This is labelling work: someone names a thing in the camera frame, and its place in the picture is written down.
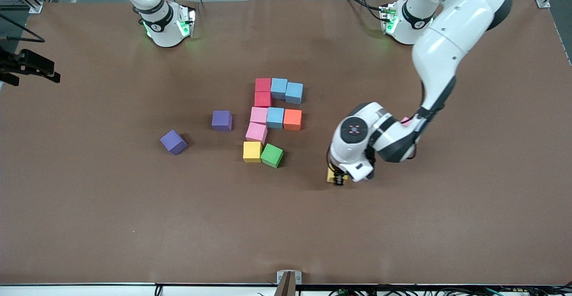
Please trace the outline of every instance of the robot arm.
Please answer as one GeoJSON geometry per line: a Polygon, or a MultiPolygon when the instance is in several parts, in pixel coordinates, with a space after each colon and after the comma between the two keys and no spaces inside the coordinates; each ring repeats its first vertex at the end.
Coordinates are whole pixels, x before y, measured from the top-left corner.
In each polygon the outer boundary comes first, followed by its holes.
{"type": "Polygon", "coordinates": [[[510,7],[507,0],[442,0],[442,4],[443,12],[412,51],[425,90],[423,102],[407,124],[400,123],[378,103],[354,109],[338,125],[329,148],[329,163],[338,174],[348,173],[354,182],[371,178],[373,166],[366,157],[367,147],[387,162],[401,162],[411,156],[427,125],[445,106],[460,61],[489,28],[506,17],[506,7],[510,7]],[[368,130],[366,135],[353,132],[355,127],[351,126],[357,123],[368,130]]]}
{"type": "Polygon", "coordinates": [[[167,0],[129,1],[143,18],[147,35],[158,46],[178,45],[192,34],[196,17],[194,9],[167,0]]]}

